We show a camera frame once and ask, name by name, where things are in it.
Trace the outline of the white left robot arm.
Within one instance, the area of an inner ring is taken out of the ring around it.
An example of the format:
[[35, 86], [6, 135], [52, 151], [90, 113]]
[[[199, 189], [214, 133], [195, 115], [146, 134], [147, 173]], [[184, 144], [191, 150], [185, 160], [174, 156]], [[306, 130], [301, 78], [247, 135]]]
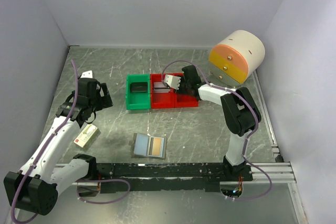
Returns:
[[107, 85], [94, 78], [78, 79], [75, 90], [59, 106], [52, 126], [38, 149], [18, 172], [8, 172], [4, 186], [11, 210], [47, 215], [58, 196], [72, 183], [98, 177], [96, 158], [77, 154], [62, 172], [53, 170], [67, 145], [96, 112], [113, 106]]

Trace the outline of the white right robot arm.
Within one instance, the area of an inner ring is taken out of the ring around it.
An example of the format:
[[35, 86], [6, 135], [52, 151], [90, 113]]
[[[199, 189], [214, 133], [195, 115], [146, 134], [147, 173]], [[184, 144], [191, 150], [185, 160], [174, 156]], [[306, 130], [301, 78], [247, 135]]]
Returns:
[[246, 166], [247, 142], [258, 128], [260, 112], [247, 88], [228, 89], [202, 81], [193, 65], [182, 68], [182, 73], [179, 93], [218, 104], [223, 109], [230, 131], [229, 147], [223, 158], [223, 176], [233, 181]]

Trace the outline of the silver card in red bin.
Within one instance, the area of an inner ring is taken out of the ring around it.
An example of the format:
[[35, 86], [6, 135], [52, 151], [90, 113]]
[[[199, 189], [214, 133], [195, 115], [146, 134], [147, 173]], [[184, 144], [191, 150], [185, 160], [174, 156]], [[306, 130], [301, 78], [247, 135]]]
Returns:
[[169, 93], [170, 87], [165, 86], [162, 82], [153, 83], [153, 92], [154, 93]]

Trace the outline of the black card in green bin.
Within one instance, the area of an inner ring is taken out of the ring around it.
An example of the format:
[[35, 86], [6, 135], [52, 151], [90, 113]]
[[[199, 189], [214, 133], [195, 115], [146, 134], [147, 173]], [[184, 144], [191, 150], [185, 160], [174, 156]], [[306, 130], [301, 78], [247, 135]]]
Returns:
[[147, 82], [132, 82], [130, 84], [131, 93], [147, 93], [148, 83]]

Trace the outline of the red plastic bin right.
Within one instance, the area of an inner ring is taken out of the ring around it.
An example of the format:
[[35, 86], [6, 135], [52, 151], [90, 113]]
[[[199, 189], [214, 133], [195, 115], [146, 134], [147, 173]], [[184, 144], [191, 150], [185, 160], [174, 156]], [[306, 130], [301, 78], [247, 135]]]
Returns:
[[[174, 76], [184, 77], [182, 73], [173, 73]], [[183, 95], [175, 93], [175, 108], [198, 107], [197, 98], [193, 95]]]

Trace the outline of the red plastic bin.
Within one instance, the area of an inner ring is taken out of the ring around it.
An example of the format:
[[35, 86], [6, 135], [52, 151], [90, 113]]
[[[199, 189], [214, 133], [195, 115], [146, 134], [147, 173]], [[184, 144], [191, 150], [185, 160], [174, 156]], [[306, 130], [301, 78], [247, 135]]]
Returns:
[[[184, 77], [182, 73], [173, 73], [174, 76]], [[183, 95], [175, 93], [175, 108], [198, 107], [197, 98], [193, 95]]]
[[162, 91], [155, 90], [155, 84], [159, 83], [159, 87], [163, 87], [161, 82], [161, 74], [150, 74], [150, 99], [151, 109], [171, 109], [175, 107], [176, 95], [170, 88]]

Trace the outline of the green plastic bin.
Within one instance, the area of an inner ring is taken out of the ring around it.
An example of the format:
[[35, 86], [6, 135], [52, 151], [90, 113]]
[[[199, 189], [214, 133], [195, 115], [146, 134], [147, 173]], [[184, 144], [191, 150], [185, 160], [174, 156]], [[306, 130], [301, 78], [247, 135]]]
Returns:
[[[131, 93], [130, 84], [132, 82], [147, 82], [147, 93]], [[151, 108], [150, 102], [150, 75], [149, 74], [129, 74], [125, 91], [125, 102], [127, 110], [148, 110]]]

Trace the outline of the red plastic bin middle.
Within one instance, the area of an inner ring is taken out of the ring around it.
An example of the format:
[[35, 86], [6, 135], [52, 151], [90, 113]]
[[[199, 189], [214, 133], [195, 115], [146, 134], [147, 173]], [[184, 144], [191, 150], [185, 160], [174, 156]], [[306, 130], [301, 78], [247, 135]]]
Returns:
[[150, 99], [151, 109], [171, 109], [175, 107], [176, 95], [170, 88], [162, 91], [155, 90], [155, 84], [159, 83], [159, 87], [163, 87], [161, 82], [161, 74], [150, 74]]

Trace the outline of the round beige drawer cabinet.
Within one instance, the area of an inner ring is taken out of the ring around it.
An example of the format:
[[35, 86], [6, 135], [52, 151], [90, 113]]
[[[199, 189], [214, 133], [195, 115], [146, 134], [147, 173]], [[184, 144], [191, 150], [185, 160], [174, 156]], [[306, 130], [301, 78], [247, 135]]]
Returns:
[[254, 34], [236, 30], [209, 53], [210, 72], [227, 86], [242, 85], [261, 65], [265, 47]]

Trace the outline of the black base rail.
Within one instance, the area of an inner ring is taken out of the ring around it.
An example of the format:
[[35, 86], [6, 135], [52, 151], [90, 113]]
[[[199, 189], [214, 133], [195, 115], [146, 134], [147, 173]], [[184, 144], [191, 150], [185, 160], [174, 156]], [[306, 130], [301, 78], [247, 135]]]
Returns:
[[219, 192], [220, 183], [253, 180], [251, 167], [243, 162], [234, 168], [221, 163], [97, 163], [96, 158], [77, 154], [74, 159], [89, 163], [84, 180], [100, 180], [100, 192], [111, 194], [131, 191], [203, 190]]

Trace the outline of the aluminium frame rail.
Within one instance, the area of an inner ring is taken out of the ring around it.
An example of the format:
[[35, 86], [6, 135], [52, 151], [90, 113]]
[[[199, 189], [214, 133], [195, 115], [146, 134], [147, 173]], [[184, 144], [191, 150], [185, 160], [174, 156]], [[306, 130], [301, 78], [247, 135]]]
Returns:
[[295, 183], [295, 175], [290, 163], [246, 164], [244, 169], [231, 174], [223, 163], [98, 163], [97, 178], [134, 179], [141, 182], [150, 180], [165, 182], [215, 182], [233, 185], [242, 177], [245, 183]]

